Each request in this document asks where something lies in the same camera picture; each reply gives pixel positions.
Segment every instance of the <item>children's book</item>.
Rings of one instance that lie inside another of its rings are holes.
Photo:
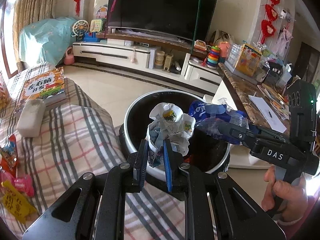
[[[62,105],[67,99],[65,89],[63,67],[49,70],[26,80],[14,115],[20,117],[28,99],[42,99],[46,110]]]

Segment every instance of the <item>clear plastic wrap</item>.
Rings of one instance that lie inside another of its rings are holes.
[[[214,105],[201,101],[194,101],[189,109],[189,115],[196,119],[195,128],[206,132],[215,139],[239,145],[240,141],[222,135],[218,131],[219,122],[225,121],[235,125],[249,128],[246,113],[235,111],[227,104]]]

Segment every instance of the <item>candy wrapper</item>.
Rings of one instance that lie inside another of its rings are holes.
[[[15,178],[18,165],[17,142],[14,134],[8,139],[9,145],[0,148],[2,156],[0,166]]]
[[[147,129],[149,165],[156,167],[161,164],[163,140],[167,138],[171,142],[172,150],[185,156],[188,153],[188,140],[193,134],[196,119],[184,114],[178,106],[169,103],[156,105],[149,117],[154,120]]]
[[[225,136],[218,131],[219,122],[225,121],[249,129],[246,113],[235,111],[227,104],[214,105],[194,101],[189,108],[189,115],[196,119],[195,127],[215,139],[239,145],[240,141]]]

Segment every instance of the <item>tv stand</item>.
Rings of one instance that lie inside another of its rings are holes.
[[[97,34],[97,37],[103,38],[104,33]],[[156,79],[175,83],[189,89],[199,91],[203,94],[214,96],[222,79],[216,70],[203,67],[201,64],[190,60],[191,46],[184,43],[141,37],[137,35],[128,35],[125,33],[106,34],[107,38],[118,40],[130,40],[143,43],[150,43],[164,48],[171,48],[186,53],[182,70],[180,74],[165,72],[160,69],[150,69],[149,58],[150,48],[135,46],[136,61],[130,61],[133,47],[123,45],[107,44],[106,42],[74,42],[73,54],[78,57],[89,57],[97,62],[110,65],[110,67],[120,67],[128,72],[138,73],[144,76],[150,76]],[[193,56],[205,58],[207,53],[200,50],[194,50]]]
[[[143,42],[143,43],[149,43],[155,46],[161,46],[163,48],[169,48],[169,49],[175,49],[181,52],[185,53],[191,53],[191,43],[182,43],[178,41],[168,41],[165,39],[158,39],[153,37],[146,37],[146,36],[140,36],[135,34],[127,34],[127,33],[105,33],[100,32],[96,34],[97,38],[101,39],[116,39],[116,40],[126,40],[126,41],[135,41],[135,42]],[[192,52],[192,56],[199,57],[199,58],[206,58],[207,52],[201,51],[199,49],[194,49]]]

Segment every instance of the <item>yellow box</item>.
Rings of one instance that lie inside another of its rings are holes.
[[[252,77],[259,66],[261,53],[249,44],[243,44],[236,63],[236,70]]]
[[[171,63],[172,63],[173,55],[167,54],[164,60],[163,70],[169,72]]]

